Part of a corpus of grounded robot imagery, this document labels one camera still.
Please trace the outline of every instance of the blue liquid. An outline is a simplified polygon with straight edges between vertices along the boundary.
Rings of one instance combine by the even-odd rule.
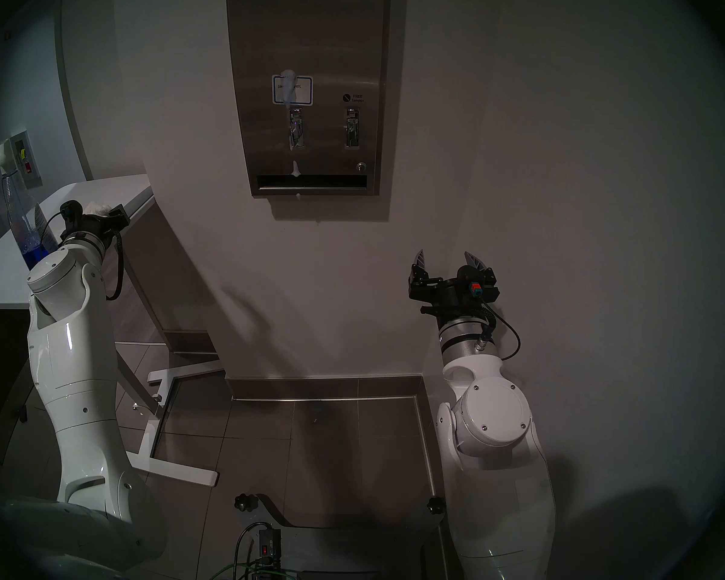
[[[33,250],[28,251],[25,254],[21,254],[22,257],[24,257],[24,262],[27,265],[27,268],[30,270],[35,267],[35,264],[37,264],[39,261],[43,259],[46,255],[48,255],[48,251],[43,247],[42,243],[36,247]]]

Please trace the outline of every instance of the knob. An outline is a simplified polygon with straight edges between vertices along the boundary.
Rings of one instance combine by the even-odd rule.
[[[446,511],[446,503],[441,497],[430,497],[430,500],[427,501],[427,508],[433,515],[442,514]]]

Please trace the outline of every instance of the black cable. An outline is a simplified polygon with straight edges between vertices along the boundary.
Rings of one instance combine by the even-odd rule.
[[[519,336],[518,336],[518,333],[516,332],[516,329],[514,329],[514,328],[513,328],[512,326],[510,326],[510,325],[509,325],[509,324],[508,324],[508,323],[507,323],[507,322],[505,321],[505,319],[503,319],[503,318],[502,318],[502,316],[501,316],[501,315],[499,315],[499,314],[498,314],[497,312],[495,312],[495,311],[494,311],[494,310],[492,309],[492,306],[491,306],[491,305],[489,305],[488,303],[486,303],[486,300],[485,300],[485,299],[483,299],[483,305],[485,305],[485,306],[486,306],[486,308],[488,309],[488,311],[492,312],[492,314],[493,314],[493,315],[495,315],[495,317],[496,317],[496,318],[497,318],[497,319],[498,319],[498,320],[499,320],[499,321],[500,321],[500,322],[501,322],[502,324],[504,324],[505,326],[507,326],[507,327],[508,327],[508,328],[509,328],[509,329],[510,329],[510,330],[511,330],[512,332],[513,332],[513,334],[514,334],[514,335],[516,335],[516,340],[518,341],[518,347],[516,347],[516,350],[515,350],[515,351],[513,351],[513,352],[512,352],[512,353],[511,353],[511,354],[510,354],[509,356],[506,356],[506,357],[501,357],[501,358],[499,358],[499,359],[501,359],[502,361],[505,361],[506,359],[510,359],[511,357],[513,357],[514,355],[516,355],[516,353],[518,353],[518,352],[520,351],[520,349],[521,349],[521,337],[519,337]]]
[[[41,243],[43,242],[43,237],[45,236],[45,231],[47,231],[47,230],[49,229],[49,224],[51,223],[51,221],[52,221],[52,220],[53,220],[54,218],[56,218],[56,217],[57,217],[57,216],[58,216],[59,214],[61,214],[61,213],[62,213],[62,211],[61,211],[61,210],[59,210],[59,211],[58,211],[58,212],[57,212],[56,214],[54,214],[53,216],[51,216],[51,217],[50,217],[50,218],[48,219],[48,221],[47,221],[47,222],[45,223],[45,226],[43,227],[43,232],[42,232],[42,233],[40,233],[40,242],[41,242]]]
[[[271,528],[271,524],[269,524],[268,522],[252,522],[248,527],[246,527],[244,530],[242,530],[242,533],[239,535],[239,539],[237,540],[237,548],[233,550],[233,563],[234,563],[234,566],[236,566],[236,564],[239,562],[239,545],[242,543],[242,539],[244,538],[244,535],[249,530],[252,530],[253,528],[255,528],[255,526],[265,526],[266,528]],[[237,573],[236,573],[237,572],[237,568],[234,567],[233,571],[234,571],[233,575],[234,575],[234,577],[236,577],[236,575],[237,575]],[[244,572],[244,575],[242,576],[242,578],[244,578],[249,573],[250,573],[249,570],[245,571]]]
[[[121,244],[121,233],[114,230],[113,234],[116,236],[116,253],[118,254],[118,282],[115,293],[107,297],[107,301],[115,301],[118,299],[118,296],[121,294],[121,286],[124,284],[124,246]]]

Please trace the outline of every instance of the wall plate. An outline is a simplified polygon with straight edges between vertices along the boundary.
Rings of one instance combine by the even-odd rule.
[[[32,154],[32,147],[29,144],[27,131],[20,132],[11,137],[11,147],[14,150],[14,160],[16,167],[21,174],[21,180],[28,189],[43,184],[40,178],[38,164],[35,162],[35,156]]]

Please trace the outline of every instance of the stainless steel dispenser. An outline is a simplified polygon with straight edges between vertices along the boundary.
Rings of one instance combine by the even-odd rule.
[[[378,195],[390,0],[227,1],[252,195]]]

